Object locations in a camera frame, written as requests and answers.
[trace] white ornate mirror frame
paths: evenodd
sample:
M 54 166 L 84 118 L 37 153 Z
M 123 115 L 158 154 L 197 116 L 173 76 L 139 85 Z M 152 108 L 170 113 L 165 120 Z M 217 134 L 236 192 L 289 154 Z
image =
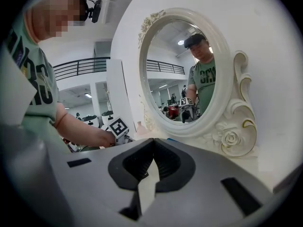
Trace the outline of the white ornate mirror frame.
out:
M 183 20 L 200 29 L 208 39 L 216 62 L 214 95 L 205 113 L 195 122 L 180 125 L 165 117 L 158 109 L 150 92 L 146 59 L 154 36 L 172 20 Z M 248 97 L 251 81 L 248 73 L 242 73 L 248 57 L 237 51 L 233 56 L 222 33 L 201 14 L 181 8 L 153 13 L 144 20 L 139 34 L 139 70 L 143 98 L 151 109 L 151 115 L 168 134 L 197 138 L 201 144 L 215 147 L 225 154 L 238 157 L 249 153 L 256 143 L 256 124 Z

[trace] oval mirror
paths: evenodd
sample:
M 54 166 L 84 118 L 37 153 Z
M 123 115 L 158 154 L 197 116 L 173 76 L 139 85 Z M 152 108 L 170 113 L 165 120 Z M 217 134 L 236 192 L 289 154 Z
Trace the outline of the oval mirror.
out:
M 147 78 L 159 111 L 187 124 L 207 109 L 214 92 L 214 54 L 197 26 L 174 19 L 154 36 L 147 53 Z

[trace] gray plastic surface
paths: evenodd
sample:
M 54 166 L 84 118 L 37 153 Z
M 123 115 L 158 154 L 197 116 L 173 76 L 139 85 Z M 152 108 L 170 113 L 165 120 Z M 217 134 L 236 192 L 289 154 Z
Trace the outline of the gray plastic surface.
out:
M 196 171 L 180 190 L 156 194 L 138 221 L 118 212 L 131 203 L 133 191 L 120 189 L 108 173 L 109 161 L 145 142 L 134 141 L 103 150 L 62 154 L 24 130 L 1 127 L 5 166 L 16 190 L 32 208 L 56 226 L 225 226 L 244 216 L 220 181 L 235 177 L 261 203 L 271 192 L 227 158 L 171 140 L 188 153 Z M 91 162 L 70 168 L 69 161 Z

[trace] man's arm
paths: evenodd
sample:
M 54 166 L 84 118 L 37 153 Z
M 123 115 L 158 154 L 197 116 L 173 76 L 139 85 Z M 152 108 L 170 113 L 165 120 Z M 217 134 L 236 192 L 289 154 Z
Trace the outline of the man's arm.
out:
M 56 121 L 53 126 L 62 137 L 79 145 L 106 148 L 116 140 L 113 133 L 87 125 L 69 114 L 62 103 L 57 103 Z
M 195 84 L 188 85 L 186 97 L 189 97 L 193 101 L 193 104 L 195 104 L 197 98 L 196 92 L 197 92 L 197 87 Z

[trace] headset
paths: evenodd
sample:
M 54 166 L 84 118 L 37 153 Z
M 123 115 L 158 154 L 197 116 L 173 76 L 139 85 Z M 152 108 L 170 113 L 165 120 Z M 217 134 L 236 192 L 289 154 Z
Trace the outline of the headset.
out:
M 88 10 L 89 18 L 91 18 L 91 21 L 93 23 L 96 23 L 100 15 L 102 0 L 97 0 L 96 2 L 94 2 L 93 0 L 89 0 L 89 1 L 92 1 L 95 4 L 94 8 L 90 8 Z

